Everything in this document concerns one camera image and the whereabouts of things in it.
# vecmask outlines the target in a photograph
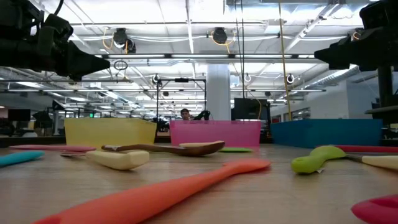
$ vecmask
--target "green spatula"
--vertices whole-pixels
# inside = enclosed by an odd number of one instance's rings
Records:
[[[335,146],[321,146],[311,151],[309,156],[294,159],[292,169],[296,173],[310,174],[321,168],[327,160],[345,156],[346,153]]]
[[[241,147],[224,147],[219,152],[252,152],[252,149],[246,149]]]

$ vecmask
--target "yellow bin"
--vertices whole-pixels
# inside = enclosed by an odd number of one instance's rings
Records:
[[[153,144],[156,124],[135,118],[68,118],[65,135],[69,146],[125,146]]]

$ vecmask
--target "table surface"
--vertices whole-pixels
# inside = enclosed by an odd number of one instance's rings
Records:
[[[16,152],[0,149],[0,154]],[[296,175],[290,161],[310,150],[262,145],[249,154],[216,153],[179,157],[153,153],[148,164],[129,171],[85,158],[46,152],[37,161],[0,169],[1,223],[30,223],[73,205],[111,193],[217,169],[223,162],[258,157],[271,169],[240,174],[206,189],[146,221],[151,223],[363,223],[355,203],[398,194],[398,172],[336,160],[321,174]]]

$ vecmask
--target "pink bin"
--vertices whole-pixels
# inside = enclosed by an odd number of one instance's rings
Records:
[[[225,141],[228,147],[260,146],[260,121],[171,121],[172,145]]]

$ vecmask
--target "orange spatula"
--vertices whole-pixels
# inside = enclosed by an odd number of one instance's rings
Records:
[[[227,162],[218,170],[125,190],[44,218],[35,224],[140,223],[187,197],[235,174],[266,168],[262,159]]]

